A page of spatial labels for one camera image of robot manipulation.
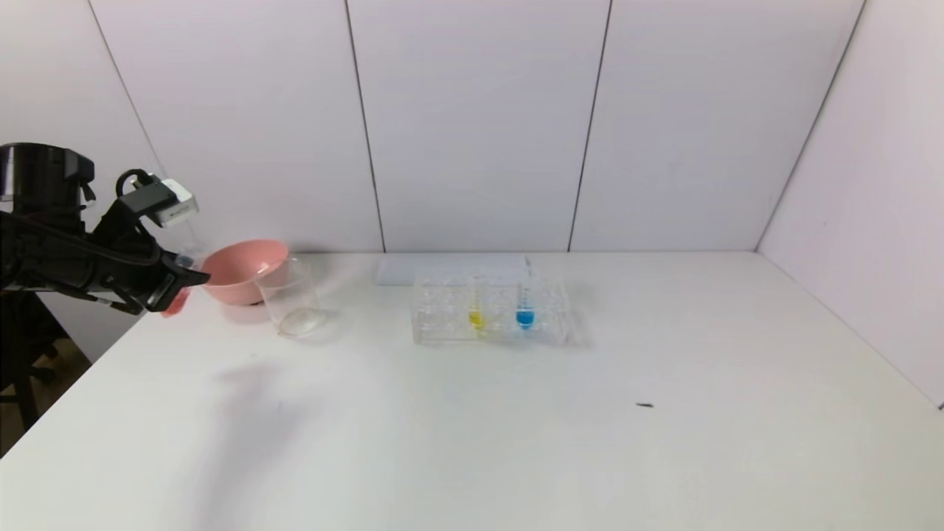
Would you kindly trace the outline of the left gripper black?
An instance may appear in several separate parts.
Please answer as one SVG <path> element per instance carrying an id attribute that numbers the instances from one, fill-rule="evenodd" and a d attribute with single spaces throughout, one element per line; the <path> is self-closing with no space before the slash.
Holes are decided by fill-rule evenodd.
<path id="1" fill-rule="evenodd" d="M 191 254 L 160 248 L 148 265 L 95 257 L 88 282 L 94 298 L 110 299 L 125 313 L 175 312 L 189 296 L 189 288 L 205 285 L 210 275 Z"/>

